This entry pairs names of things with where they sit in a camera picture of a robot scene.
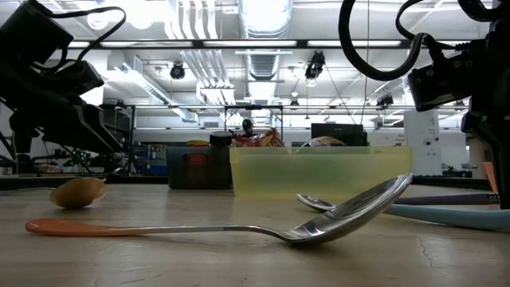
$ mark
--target light blue tube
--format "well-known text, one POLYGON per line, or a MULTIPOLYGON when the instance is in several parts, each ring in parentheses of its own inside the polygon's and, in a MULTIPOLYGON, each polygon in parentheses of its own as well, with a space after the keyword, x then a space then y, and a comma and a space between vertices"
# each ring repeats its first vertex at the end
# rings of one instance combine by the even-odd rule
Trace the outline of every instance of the light blue tube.
POLYGON ((510 230, 510 210, 458 210, 394 204, 384 213, 478 230, 510 230))

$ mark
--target person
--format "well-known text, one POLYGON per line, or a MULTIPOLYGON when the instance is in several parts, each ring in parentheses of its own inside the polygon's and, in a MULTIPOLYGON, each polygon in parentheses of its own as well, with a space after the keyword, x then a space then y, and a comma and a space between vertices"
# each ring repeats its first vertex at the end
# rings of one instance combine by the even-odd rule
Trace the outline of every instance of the person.
POLYGON ((242 135, 242 137, 247 137, 247 138, 250 138, 252 136, 256 136, 254 133, 253 133, 253 123, 251 120, 243 120, 242 121, 242 129, 245 131, 245 134, 242 135))

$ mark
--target wooden table surface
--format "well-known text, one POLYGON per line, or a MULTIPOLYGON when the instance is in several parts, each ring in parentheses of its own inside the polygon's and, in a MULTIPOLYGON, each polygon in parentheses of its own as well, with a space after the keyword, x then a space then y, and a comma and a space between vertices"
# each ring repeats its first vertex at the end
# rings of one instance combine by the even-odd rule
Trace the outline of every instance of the wooden table surface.
MULTIPOLYGON (((412 186, 423 195, 458 192, 412 186)), ((307 249, 263 234, 54 238, 34 218, 110 226, 248 223, 287 230, 316 213, 297 201, 240 200, 226 191, 109 185, 86 210, 53 206, 48 190, 0 192, 0 286, 509 286, 510 234, 381 215, 307 249)))

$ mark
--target spoon handle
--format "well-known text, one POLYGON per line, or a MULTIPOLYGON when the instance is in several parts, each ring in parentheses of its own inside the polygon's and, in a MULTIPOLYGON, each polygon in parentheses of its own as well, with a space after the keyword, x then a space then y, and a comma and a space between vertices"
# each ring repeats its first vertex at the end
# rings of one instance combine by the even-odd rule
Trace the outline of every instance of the spoon handle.
POLYGON ((233 229, 234 226, 157 226, 157 227, 110 227, 74 222, 58 218, 34 219, 26 223, 27 231, 51 236, 126 236, 141 234, 214 232, 233 229))

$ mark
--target translucent yellow container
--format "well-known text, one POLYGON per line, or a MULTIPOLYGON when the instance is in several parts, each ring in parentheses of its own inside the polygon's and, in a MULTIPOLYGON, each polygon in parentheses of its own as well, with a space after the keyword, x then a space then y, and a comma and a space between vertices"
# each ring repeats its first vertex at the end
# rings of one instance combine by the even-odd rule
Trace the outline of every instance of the translucent yellow container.
POLYGON ((346 199, 411 172, 410 147, 232 147, 236 196, 346 199))

